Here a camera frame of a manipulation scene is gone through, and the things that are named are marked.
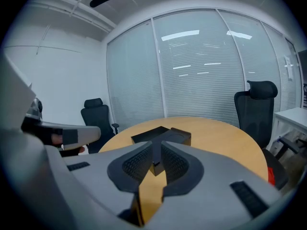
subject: black office chair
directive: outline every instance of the black office chair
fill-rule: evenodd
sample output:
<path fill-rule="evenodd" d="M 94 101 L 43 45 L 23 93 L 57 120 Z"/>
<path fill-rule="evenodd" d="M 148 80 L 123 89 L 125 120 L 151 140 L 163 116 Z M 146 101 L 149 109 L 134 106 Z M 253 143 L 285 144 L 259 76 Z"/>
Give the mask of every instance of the black office chair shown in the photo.
<path fill-rule="evenodd" d="M 249 91 L 235 94 L 236 112 L 239 118 L 240 129 L 249 134 L 260 146 L 268 167 L 273 169 L 275 187 L 281 189 L 288 181 L 288 175 L 278 161 L 289 148 L 298 153 L 299 148 L 285 138 L 279 138 L 283 147 L 274 157 L 266 146 L 272 134 L 274 98 L 277 96 L 277 87 L 270 81 L 248 81 Z"/>
<path fill-rule="evenodd" d="M 108 140 L 114 137 L 113 129 L 109 122 L 109 107 L 103 105 L 100 98 L 86 100 L 84 108 L 81 110 L 82 118 L 87 126 L 97 126 L 100 128 L 100 139 L 88 144 L 88 152 L 96 153 L 106 144 Z M 112 124 L 115 133 L 118 133 L 118 124 Z"/>

